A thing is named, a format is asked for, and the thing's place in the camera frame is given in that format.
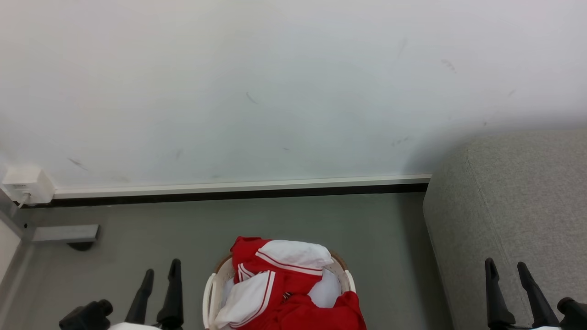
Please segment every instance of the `power outlet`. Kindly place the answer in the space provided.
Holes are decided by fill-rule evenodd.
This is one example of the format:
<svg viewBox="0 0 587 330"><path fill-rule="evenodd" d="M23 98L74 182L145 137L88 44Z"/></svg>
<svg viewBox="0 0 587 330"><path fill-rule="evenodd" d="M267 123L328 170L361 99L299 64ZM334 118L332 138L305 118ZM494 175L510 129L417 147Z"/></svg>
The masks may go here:
<svg viewBox="0 0 587 330"><path fill-rule="evenodd" d="M11 167L2 185L13 201L23 202L30 194L27 204L49 203L55 194L55 187L43 170L37 167Z"/></svg>

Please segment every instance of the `white cable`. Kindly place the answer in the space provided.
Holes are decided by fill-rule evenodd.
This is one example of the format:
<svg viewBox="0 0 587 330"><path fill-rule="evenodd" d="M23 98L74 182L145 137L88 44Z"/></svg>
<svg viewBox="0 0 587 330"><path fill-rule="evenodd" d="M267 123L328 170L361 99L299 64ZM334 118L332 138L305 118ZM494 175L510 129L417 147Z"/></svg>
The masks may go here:
<svg viewBox="0 0 587 330"><path fill-rule="evenodd" d="M29 201L29 199L31 199L31 194L26 193L24 194L25 199L22 200L22 202L18 205L18 208L21 208L24 204L26 204L26 202Z"/></svg>

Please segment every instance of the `baseboard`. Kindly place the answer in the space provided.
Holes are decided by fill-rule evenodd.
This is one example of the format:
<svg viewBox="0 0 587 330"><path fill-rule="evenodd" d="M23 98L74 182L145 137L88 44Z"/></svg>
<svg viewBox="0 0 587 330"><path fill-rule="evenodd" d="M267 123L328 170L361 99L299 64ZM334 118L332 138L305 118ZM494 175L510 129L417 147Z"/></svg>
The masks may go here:
<svg viewBox="0 0 587 330"><path fill-rule="evenodd" d="M182 184L176 186L57 189L51 203L37 204L33 208L415 192L425 191L430 177L430 174L414 174L338 179Z"/></svg>

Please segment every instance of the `sofa seam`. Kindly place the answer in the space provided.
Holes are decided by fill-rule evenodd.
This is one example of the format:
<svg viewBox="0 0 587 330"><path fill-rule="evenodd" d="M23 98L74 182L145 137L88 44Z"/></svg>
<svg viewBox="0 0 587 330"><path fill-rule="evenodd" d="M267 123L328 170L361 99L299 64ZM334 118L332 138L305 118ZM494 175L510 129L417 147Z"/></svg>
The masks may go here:
<svg viewBox="0 0 587 330"><path fill-rule="evenodd" d="M485 195L483 195L483 191L481 190L479 182L477 181L475 173L473 172L473 167L471 166L471 160L469 159L469 149L470 149L470 146L467 146L467 148L465 149L465 159L467 161L467 167L469 169L469 173L470 173L471 177L473 178L473 182L475 183L475 186L477 187L477 191L479 193L479 196L481 197L481 202L483 203L483 207L485 208L485 212L487 213L487 217L489 218L491 231L493 232L493 235L494 235L495 240L497 242L498 249L499 249L502 257L504 257L506 262L508 263L508 266L511 267L512 266L511 260L510 260L509 256L505 253L504 246L503 246L503 243L501 240L501 236L497 233L497 226L495 225L495 221L493 220L493 216L491 215L491 212L489 210L487 200L485 199ZM519 288L517 288L516 291L518 293L518 296L523 295L522 292L520 292ZM531 316L531 314L528 313L528 311L530 310L530 306L526 303L526 300L522 299L521 301L524 306L524 312L526 313L526 316L529 319L532 319L533 316Z"/></svg>

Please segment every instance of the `gray fabric upholstery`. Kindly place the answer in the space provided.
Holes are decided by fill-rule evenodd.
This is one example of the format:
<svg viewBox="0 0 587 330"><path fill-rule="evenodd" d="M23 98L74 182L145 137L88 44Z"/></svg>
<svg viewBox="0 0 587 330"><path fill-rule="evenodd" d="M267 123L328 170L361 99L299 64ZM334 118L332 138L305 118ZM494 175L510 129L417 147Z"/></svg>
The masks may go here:
<svg viewBox="0 0 587 330"><path fill-rule="evenodd" d="M433 174L424 216L456 330L487 329L487 257L518 325L532 323L518 261L555 311L587 302L587 130L473 140Z"/></svg>

